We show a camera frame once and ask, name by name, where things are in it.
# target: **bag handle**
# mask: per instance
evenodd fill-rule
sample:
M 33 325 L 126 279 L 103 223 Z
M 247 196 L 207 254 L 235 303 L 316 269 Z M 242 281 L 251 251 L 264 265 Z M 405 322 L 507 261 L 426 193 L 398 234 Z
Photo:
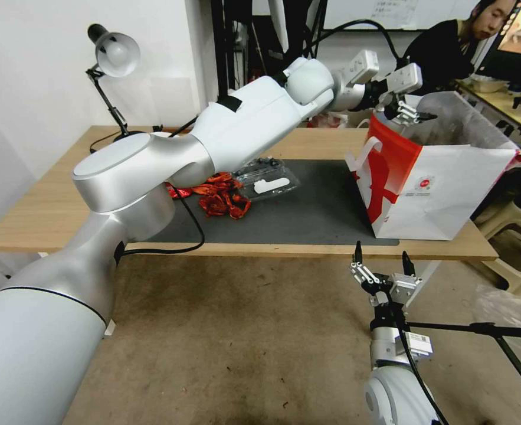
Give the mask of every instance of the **bag handle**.
M 349 171 L 353 172 L 360 170 L 362 165 L 365 163 L 368 154 L 374 147 L 376 147 L 377 151 L 380 151 L 382 149 L 382 142 L 373 136 L 366 141 L 365 145 L 361 149 L 361 152 L 359 153 L 358 158 L 355 158 L 352 152 L 347 152 L 345 154 L 345 162 L 349 167 Z

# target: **woman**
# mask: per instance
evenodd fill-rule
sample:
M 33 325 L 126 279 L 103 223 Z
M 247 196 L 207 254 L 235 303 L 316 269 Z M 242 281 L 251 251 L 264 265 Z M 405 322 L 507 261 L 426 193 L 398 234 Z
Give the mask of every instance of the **woman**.
M 515 3 L 481 0 L 466 21 L 440 22 L 420 34 L 404 55 L 421 67 L 424 85 L 416 94 L 443 90 L 451 80 L 468 77 L 479 41 L 500 31 Z

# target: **lamp shade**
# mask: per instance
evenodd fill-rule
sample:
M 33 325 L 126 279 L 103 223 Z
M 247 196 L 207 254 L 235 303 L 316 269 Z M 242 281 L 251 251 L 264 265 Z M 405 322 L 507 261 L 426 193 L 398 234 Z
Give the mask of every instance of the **lamp shade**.
M 132 37 L 108 32 L 99 24 L 91 24 L 87 35 L 95 43 L 95 57 L 102 72 L 110 77 L 124 77 L 135 70 L 140 48 Z

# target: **desk lamp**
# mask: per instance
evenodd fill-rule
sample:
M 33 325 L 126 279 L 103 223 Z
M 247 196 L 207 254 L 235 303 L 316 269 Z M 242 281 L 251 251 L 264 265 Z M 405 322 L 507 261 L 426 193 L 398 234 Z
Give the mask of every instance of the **desk lamp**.
M 97 63 L 86 73 L 95 85 L 95 88 L 109 108 L 109 112 L 120 128 L 120 135 L 115 141 L 138 131 L 128 131 L 128 124 L 119 110 L 113 106 L 103 89 L 99 85 L 99 78 L 104 75 L 110 77 L 124 77 L 135 70 L 140 60 L 140 48 L 136 41 L 120 32 L 108 32 L 100 24 L 91 24 L 87 30 L 89 39 L 95 44 L 95 58 Z

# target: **concrete floor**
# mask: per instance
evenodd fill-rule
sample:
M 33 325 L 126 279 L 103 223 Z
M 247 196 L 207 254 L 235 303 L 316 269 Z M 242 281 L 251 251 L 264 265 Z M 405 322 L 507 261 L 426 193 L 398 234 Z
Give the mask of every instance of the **concrete floor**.
M 117 328 L 65 425 L 370 423 L 372 310 L 347 260 L 132 256 L 119 269 Z M 409 319 L 469 323 L 485 282 L 445 262 Z M 521 424 L 521 379 L 496 343 L 427 334 L 435 355 L 420 371 L 452 425 Z

